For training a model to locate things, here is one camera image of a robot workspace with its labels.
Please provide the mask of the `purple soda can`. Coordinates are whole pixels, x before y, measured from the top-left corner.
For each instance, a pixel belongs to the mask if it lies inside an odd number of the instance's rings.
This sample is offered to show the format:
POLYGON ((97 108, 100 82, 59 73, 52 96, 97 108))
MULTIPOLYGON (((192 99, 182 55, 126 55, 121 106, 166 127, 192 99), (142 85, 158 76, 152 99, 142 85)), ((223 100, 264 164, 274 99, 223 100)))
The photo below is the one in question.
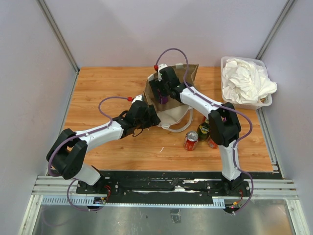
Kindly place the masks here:
POLYGON ((158 101, 160 104, 166 104, 168 102, 168 96, 163 95, 160 90, 158 92, 158 101))

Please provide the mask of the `pink patterned canvas bag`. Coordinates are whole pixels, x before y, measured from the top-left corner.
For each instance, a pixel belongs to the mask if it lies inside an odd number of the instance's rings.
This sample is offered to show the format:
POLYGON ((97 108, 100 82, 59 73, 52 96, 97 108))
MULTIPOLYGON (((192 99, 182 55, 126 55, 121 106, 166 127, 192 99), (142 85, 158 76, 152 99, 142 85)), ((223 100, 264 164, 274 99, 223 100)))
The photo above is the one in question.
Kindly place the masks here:
MULTIPOLYGON (((173 68, 179 81, 182 83, 183 76, 186 71, 186 64, 178 63, 174 66, 169 67, 173 68)), ((189 65, 188 73, 186 76, 186 82, 189 83, 189 86, 195 86, 194 81, 198 67, 199 64, 189 65)), ((144 101, 146 101, 148 105, 153 105, 155 108, 156 114, 160 119, 160 124, 157 126, 171 132, 182 132, 186 130, 192 122, 193 108, 186 104, 182 104, 169 96, 167 99, 165 99, 165 101, 167 101, 165 104, 160 104, 157 98, 154 98, 152 88, 149 84, 149 82, 152 80, 158 81, 157 72, 152 73, 148 76, 145 84, 145 90, 143 91, 143 97, 144 101), (187 113, 189 113, 189 120, 187 124, 179 129, 172 129, 175 124, 179 124, 183 120, 187 113)))

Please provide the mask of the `red soda can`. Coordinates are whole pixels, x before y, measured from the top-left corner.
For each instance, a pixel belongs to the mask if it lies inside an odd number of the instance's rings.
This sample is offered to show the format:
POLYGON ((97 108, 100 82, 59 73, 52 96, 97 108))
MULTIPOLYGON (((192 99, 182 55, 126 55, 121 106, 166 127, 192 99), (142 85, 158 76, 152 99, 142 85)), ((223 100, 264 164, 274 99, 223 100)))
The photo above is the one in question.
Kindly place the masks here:
POLYGON ((185 135, 183 147, 187 151, 193 151, 198 143, 198 134, 195 131, 190 131, 185 135))

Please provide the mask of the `dark glass bottle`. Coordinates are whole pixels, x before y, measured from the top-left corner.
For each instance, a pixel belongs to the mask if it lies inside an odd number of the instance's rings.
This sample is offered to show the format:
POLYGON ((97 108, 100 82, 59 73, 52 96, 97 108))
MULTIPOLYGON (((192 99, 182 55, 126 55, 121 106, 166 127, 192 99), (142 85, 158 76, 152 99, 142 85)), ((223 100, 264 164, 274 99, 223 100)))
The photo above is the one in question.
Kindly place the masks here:
POLYGON ((205 122, 201 123, 197 128, 198 140, 205 141, 210 135, 209 120, 206 118, 205 122))

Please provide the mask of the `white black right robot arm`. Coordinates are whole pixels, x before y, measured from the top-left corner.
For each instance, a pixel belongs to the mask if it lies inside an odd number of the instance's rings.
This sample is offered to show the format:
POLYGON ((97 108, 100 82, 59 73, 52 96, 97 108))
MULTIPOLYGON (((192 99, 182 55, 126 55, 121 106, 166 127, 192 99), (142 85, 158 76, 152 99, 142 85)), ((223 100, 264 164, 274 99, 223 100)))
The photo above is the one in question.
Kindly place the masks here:
POLYGON ((162 106, 179 102, 208 118, 210 137, 218 145, 222 159, 222 191, 228 196, 239 192, 243 183, 237 147, 241 126, 233 105, 204 96, 191 83, 180 80, 171 66, 155 65, 154 69, 156 72, 148 77, 151 98, 162 106))

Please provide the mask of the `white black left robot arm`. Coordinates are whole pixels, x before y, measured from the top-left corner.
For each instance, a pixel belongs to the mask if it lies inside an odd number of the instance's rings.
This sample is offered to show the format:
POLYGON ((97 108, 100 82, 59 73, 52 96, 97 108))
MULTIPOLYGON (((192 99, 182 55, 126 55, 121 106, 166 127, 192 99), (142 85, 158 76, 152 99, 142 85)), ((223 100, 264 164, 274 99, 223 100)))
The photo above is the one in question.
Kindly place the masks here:
POLYGON ((129 135, 135 136, 137 129, 143 130, 160 124, 153 105, 145 101, 132 102, 129 110, 108 123, 89 130, 61 132, 46 159, 64 179, 77 179, 88 185, 89 190, 98 194, 104 190, 105 177, 95 167, 84 163, 85 155, 100 145, 116 141, 129 135))

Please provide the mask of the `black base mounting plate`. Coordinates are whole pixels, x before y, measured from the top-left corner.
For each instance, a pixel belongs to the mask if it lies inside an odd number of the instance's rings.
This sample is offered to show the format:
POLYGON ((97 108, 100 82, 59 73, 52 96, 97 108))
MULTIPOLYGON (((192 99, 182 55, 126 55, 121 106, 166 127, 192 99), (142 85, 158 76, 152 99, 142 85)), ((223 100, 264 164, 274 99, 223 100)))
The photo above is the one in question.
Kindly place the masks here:
POLYGON ((79 181, 78 194, 105 194, 109 198, 148 198, 153 201, 178 202, 192 198, 214 196, 249 197, 251 186, 243 176, 239 192, 226 194, 222 186, 222 174, 217 172, 179 171, 101 171, 105 185, 101 189, 79 181))

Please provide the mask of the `front aluminium frame rails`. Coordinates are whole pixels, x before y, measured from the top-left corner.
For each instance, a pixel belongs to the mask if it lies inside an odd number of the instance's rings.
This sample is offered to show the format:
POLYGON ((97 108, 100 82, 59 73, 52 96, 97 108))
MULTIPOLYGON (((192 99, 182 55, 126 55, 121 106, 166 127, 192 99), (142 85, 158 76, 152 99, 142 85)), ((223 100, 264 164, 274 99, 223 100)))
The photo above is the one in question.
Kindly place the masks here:
POLYGON ((32 195, 60 195, 66 196, 73 179, 65 180, 62 177, 38 176, 32 190, 32 195))

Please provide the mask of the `aluminium frame rail left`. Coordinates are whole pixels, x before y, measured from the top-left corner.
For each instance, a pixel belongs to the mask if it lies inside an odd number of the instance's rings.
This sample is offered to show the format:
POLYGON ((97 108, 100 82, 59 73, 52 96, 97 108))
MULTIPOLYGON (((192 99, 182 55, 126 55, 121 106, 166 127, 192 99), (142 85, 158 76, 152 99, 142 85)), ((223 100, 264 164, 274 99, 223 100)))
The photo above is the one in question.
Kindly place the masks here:
POLYGON ((46 18, 47 23, 49 24, 54 36, 56 37, 58 43, 60 44, 65 56, 67 57, 70 65, 74 69, 76 73, 79 73, 80 69, 52 15, 51 10, 49 9, 47 3, 45 0, 36 0, 36 3, 38 4, 39 8, 41 9, 44 17, 46 18))

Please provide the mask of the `aluminium frame rail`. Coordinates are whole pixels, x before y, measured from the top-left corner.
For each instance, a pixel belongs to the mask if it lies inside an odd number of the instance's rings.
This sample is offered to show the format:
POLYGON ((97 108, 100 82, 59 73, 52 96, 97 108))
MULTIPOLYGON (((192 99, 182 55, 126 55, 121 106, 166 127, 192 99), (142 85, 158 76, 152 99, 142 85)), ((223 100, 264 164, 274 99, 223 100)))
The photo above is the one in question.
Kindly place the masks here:
POLYGON ((70 65, 74 69, 76 73, 79 73, 80 69, 52 15, 51 10, 49 9, 47 3, 45 0, 36 0, 36 3, 38 4, 39 8, 41 9, 44 17, 46 18, 47 23, 49 24, 54 36, 56 37, 58 43, 60 44, 65 56, 67 57, 70 65))
POLYGON ((283 6, 279 16, 277 17, 274 25, 272 26, 271 30, 269 31, 264 43, 262 44, 257 56, 255 59, 262 60, 267 49, 273 42, 276 34, 278 33, 279 29, 283 25, 284 21, 287 19, 289 13, 292 11, 294 6, 296 5, 297 0, 287 0, 285 5, 283 6))

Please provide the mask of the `aluminium frame rail right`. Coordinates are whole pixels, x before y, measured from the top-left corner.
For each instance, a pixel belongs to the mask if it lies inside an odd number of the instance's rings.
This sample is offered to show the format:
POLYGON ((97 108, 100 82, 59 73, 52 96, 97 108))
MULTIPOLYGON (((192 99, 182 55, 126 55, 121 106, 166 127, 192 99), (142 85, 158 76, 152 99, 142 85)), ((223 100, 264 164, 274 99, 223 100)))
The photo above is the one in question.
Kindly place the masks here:
POLYGON ((297 0, 287 0, 285 5, 283 6, 279 16, 277 17, 274 25, 272 26, 271 30, 269 31, 264 43, 262 44, 257 56, 255 59, 262 60, 267 49, 273 42, 276 34, 278 33, 279 29, 283 25, 284 21, 287 19, 289 13, 292 11, 294 6, 296 5, 297 0))

